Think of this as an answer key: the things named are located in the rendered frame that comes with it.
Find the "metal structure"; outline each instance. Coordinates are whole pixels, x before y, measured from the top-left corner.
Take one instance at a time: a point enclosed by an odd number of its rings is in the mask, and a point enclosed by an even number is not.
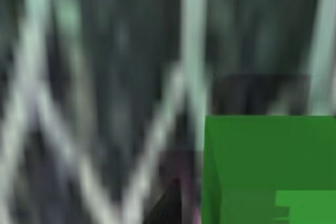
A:
[[[47,140],[61,157],[60,162],[77,176],[85,207],[96,224],[142,223],[142,203],[151,188],[159,158],[159,151],[167,144],[176,115],[181,111],[187,96],[190,112],[197,129],[197,142],[202,150],[203,127],[207,112],[208,82],[204,69],[204,34],[206,0],[183,0],[182,50],[167,79],[164,99],[153,117],[147,134],[143,155],[125,192],[122,210],[106,197],[106,190],[93,168],[91,156],[74,140],[62,113],[53,103],[48,82],[44,79],[45,33],[50,20],[50,0],[25,0],[26,15],[20,20],[20,40],[16,47],[15,75],[10,81],[10,96],[1,122],[2,147],[0,148],[0,222],[12,224],[8,200],[12,184],[22,162],[25,136],[39,120]],[[313,114],[329,114],[331,97],[327,86],[331,75],[325,72],[333,63],[333,43],[336,22],[335,0],[319,0],[314,42],[311,52],[313,81],[311,104]],[[318,108],[313,107],[316,101]]]

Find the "green object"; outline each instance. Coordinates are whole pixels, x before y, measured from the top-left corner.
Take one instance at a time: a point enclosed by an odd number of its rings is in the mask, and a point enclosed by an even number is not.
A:
[[[202,224],[336,223],[336,120],[208,116]]]

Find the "metal truss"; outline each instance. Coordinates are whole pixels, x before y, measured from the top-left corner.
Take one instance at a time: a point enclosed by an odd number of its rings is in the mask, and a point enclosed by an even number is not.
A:
[[[199,149],[203,146],[204,120],[207,113],[209,78],[204,67],[206,0],[182,0],[181,61],[173,68],[165,84],[164,99],[156,110],[147,132],[144,154],[131,178],[121,210],[107,198],[106,188],[99,180],[91,156],[78,146],[75,136],[53,103],[50,87],[44,79],[45,32],[48,27],[49,0],[25,0],[26,16],[20,21],[20,40],[15,48],[17,63],[11,80],[10,96],[1,123],[0,149],[0,222],[12,224],[8,201],[13,193],[25,141],[29,130],[39,119],[43,132],[58,161],[77,176],[86,210],[96,224],[141,224],[143,201],[151,188],[159,152],[167,144],[167,135],[181,111],[184,98],[190,100]],[[330,113],[333,43],[335,39],[336,1],[319,0],[318,16],[311,49],[313,76],[311,87],[312,114]]]

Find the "blurry background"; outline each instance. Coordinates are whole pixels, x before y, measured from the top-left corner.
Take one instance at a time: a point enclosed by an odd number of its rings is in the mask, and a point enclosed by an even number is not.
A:
[[[205,115],[334,114],[335,21],[335,0],[0,0],[1,223],[143,223],[175,179],[193,223]]]

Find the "bright green rectangle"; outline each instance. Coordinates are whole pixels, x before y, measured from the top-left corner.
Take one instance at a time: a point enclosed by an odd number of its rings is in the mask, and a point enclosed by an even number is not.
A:
[[[309,215],[336,223],[336,211],[322,210],[336,209],[334,118],[209,116],[205,128],[203,224],[314,223]],[[313,203],[300,209],[291,191],[330,197],[308,197]]]

